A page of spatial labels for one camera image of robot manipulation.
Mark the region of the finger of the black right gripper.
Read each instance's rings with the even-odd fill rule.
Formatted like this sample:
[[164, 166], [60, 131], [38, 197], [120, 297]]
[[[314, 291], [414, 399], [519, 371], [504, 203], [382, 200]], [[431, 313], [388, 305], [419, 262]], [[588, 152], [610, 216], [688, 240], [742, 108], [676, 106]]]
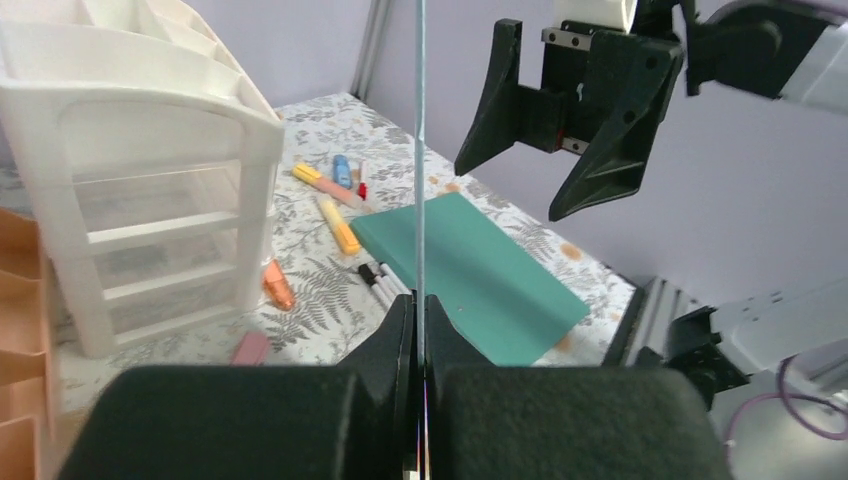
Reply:
[[454, 162], [458, 176], [516, 143], [546, 153], [561, 149], [566, 95], [519, 83], [522, 34], [520, 20], [501, 19], [494, 25], [480, 101]]
[[547, 88], [565, 96], [561, 146], [585, 145], [552, 221], [639, 191], [684, 57], [677, 40], [596, 33], [587, 44], [547, 48]]

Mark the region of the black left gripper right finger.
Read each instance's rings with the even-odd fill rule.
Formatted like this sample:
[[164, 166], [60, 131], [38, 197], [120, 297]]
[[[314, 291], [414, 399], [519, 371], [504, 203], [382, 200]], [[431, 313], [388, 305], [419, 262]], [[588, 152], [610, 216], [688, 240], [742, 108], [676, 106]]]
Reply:
[[498, 367], [426, 301], [434, 479], [728, 479], [695, 386], [648, 367]]

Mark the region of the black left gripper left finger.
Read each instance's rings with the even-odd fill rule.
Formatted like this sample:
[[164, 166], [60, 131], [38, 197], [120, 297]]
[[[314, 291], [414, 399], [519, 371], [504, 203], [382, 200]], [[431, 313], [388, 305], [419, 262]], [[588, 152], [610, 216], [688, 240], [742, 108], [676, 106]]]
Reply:
[[102, 392], [63, 479], [400, 479], [416, 302], [332, 366], [151, 365]]

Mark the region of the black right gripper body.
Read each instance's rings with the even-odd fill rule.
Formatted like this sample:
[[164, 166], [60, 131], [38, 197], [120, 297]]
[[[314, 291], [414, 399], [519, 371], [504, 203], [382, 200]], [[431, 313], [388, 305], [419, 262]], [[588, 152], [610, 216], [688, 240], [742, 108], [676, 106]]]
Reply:
[[648, 155], [663, 120], [662, 40], [568, 22], [542, 40], [535, 89], [566, 95], [560, 150]]

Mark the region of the light blue clipboard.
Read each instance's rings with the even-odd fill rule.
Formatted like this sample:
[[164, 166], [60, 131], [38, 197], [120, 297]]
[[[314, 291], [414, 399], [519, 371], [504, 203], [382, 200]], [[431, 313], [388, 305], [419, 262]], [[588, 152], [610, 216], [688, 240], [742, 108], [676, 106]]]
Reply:
[[425, 272], [425, 159], [426, 159], [426, 0], [416, 5], [416, 70], [415, 70], [415, 209], [416, 209], [416, 327], [418, 362], [425, 365], [426, 354], [426, 272]]

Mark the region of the teal file folder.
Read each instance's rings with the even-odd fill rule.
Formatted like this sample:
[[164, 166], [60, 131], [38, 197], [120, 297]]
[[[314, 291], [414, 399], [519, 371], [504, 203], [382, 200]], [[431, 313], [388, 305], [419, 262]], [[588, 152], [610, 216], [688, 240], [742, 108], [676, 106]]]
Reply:
[[530, 366], [588, 306], [458, 193], [425, 203], [425, 287], [498, 366]]

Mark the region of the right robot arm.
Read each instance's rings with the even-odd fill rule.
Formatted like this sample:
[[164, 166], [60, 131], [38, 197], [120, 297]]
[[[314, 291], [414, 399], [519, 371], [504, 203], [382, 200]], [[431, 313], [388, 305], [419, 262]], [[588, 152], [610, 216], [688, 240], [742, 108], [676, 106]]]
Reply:
[[692, 1], [558, 1], [536, 88], [519, 81], [522, 22], [496, 22], [464, 175], [517, 143], [576, 165], [552, 221], [636, 194], [674, 85], [704, 83], [847, 110], [847, 13], [813, 1], [732, 1], [701, 20]]

